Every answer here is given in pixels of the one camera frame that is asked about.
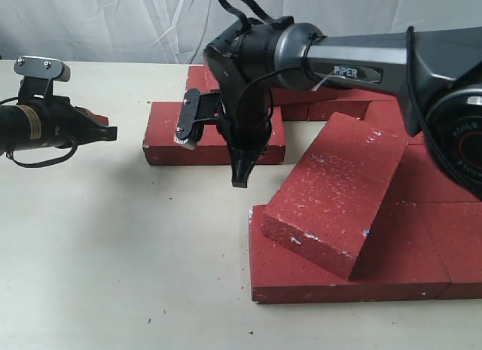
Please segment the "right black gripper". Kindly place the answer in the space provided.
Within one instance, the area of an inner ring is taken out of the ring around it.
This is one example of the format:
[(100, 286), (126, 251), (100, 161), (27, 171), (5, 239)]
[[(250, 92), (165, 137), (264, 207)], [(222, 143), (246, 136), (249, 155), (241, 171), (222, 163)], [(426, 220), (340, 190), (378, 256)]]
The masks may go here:
[(249, 176), (270, 138), (270, 94), (255, 84), (219, 86), (218, 133), (230, 155), (231, 184), (247, 188)]

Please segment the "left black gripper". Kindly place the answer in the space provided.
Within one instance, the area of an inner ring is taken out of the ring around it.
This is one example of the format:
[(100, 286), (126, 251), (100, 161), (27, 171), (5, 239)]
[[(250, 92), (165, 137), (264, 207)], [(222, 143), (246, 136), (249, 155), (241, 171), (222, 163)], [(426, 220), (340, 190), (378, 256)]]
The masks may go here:
[(79, 145), (117, 140), (117, 127), (109, 126), (106, 116), (73, 105), (67, 96), (37, 98), (37, 105), (41, 109), (41, 139), (37, 148), (69, 148), (72, 139)]

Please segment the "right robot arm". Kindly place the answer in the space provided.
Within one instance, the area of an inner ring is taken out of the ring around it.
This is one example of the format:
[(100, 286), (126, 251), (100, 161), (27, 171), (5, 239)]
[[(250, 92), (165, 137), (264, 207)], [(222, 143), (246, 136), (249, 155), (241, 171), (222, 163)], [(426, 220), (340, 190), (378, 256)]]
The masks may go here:
[(270, 137), (270, 91), (361, 89), (396, 99), (438, 169), (481, 195), (481, 30), (328, 37), (313, 24), (237, 20), (204, 52), (220, 87), (231, 183), (244, 188)]

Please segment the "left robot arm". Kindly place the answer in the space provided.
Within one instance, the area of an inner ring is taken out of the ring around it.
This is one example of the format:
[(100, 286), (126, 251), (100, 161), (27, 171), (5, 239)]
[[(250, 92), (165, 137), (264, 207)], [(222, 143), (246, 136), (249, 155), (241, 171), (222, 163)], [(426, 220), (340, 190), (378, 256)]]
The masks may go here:
[(108, 118), (74, 106), (70, 98), (31, 98), (1, 106), (1, 152), (112, 142), (117, 127)]

